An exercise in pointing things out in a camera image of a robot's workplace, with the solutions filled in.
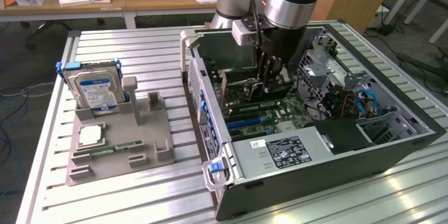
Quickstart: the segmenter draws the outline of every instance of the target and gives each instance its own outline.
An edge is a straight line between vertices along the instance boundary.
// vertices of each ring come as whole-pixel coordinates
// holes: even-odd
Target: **hard drive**
[[[69,62],[64,68],[59,62],[57,73],[68,84],[79,109],[91,108],[95,115],[117,112],[117,104],[127,101],[120,67],[119,60],[99,63]]]

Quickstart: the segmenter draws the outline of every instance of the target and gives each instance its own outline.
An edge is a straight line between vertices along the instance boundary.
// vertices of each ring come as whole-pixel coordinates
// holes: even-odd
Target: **desk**
[[[127,28],[133,29],[136,16],[213,13],[215,7],[215,4],[201,5],[195,0],[113,0],[60,7],[59,0],[45,0],[43,6],[1,5],[0,22],[123,17]]]
[[[329,24],[396,87],[448,128],[448,108],[349,25]],[[187,100],[180,79],[179,34],[201,27],[84,31],[68,38],[63,62],[120,57],[123,74],[136,76],[137,97],[165,97],[176,163],[77,186],[64,185],[76,102],[60,77],[24,191],[17,222],[219,223],[205,189]],[[336,47],[349,70],[360,65]],[[221,223],[411,223],[448,219],[448,134],[383,174],[331,188]]]

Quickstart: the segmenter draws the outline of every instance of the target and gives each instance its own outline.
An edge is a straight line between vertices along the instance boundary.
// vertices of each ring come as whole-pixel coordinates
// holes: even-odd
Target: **barcode sticker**
[[[252,146],[252,149],[265,147],[265,140],[260,139],[260,140],[251,141],[251,146]]]
[[[101,7],[101,10],[121,10],[121,7]]]

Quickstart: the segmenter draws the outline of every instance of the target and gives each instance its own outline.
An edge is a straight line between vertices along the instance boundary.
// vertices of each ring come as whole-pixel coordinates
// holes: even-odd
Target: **sticker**
[[[273,105],[275,105],[275,102],[267,102],[267,103],[260,104],[260,108],[271,107]]]
[[[312,160],[297,136],[267,142],[265,145],[280,169]]]
[[[252,149],[265,147],[265,140],[260,139],[260,140],[251,141],[251,146],[252,146]]]
[[[121,10],[121,7],[101,7],[101,10]]]
[[[93,110],[111,110],[117,106],[113,92],[108,89],[111,87],[109,79],[81,81],[79,84],[87,103]]]

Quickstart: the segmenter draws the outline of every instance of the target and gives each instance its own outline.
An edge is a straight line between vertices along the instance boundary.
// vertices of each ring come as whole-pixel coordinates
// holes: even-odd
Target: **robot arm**
[[[285,85],[285,66],[295,55],[317,0],[265,0],[264,19],[269,25],[253,39],[257,78],[265,93]]]
[[[237,44],[252,44],[255,47],[256,79],[260,85],[255,86],[251,94],[259,99],[291,84],[285,67],[304,35],[316,1],[217,0],[212,28],[232,27]],[[248,16],[249,6],[259,16]]]

